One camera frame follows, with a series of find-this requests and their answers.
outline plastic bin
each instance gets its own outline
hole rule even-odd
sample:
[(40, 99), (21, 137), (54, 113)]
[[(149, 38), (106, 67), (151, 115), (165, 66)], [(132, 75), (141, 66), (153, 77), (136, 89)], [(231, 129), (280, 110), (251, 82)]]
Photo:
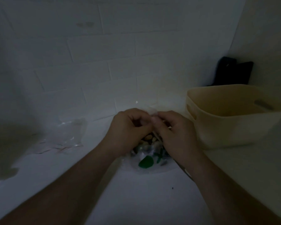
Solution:
[(195, 87), (187, 91), (186, 114), (204, 148), (258, 141), (281, 119), (281, 102), (250, 85)]

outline tan pebble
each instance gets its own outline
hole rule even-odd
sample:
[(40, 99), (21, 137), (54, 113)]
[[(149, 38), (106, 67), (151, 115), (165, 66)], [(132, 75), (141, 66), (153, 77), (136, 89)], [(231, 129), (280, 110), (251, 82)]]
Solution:
[(152, 135), (148, 135), (148, 136), (145, 137), (145, 140), (151, 140), (152, 137), (153, 137)]

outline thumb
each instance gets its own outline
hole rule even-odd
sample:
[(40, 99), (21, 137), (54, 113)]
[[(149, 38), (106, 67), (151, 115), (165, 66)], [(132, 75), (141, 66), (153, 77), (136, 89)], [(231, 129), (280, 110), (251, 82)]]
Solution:
[(152, 131), (153, 131), (153, 125), (151, 123), (135, 128), (135, 132), (140, 139), (142, 139)]
[(153, 123), (154, 128), (156, 129), (157, 133), (165, 139), (171, 131), (169, 128), (163, 123), (163, 121), (159, 117), (151, 117), (151, 121)]

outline green stone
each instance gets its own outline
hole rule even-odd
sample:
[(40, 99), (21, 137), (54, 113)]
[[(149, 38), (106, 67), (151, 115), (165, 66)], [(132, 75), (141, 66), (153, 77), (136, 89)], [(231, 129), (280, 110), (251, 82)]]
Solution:
[(144, 169), (147, 169), (153, 166), (154, 160), (151, 156), (147, 155), (139, 164), (138, 166)]

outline person's left hand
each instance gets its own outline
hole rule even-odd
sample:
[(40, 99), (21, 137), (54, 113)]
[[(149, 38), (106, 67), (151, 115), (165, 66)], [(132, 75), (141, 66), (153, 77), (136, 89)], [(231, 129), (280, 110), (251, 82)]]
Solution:
[(117, 158), (131, 151), (152, 131), (150, 115), (143, 110), (132, 108), (120, 111), (114, 116), (101, 143)]

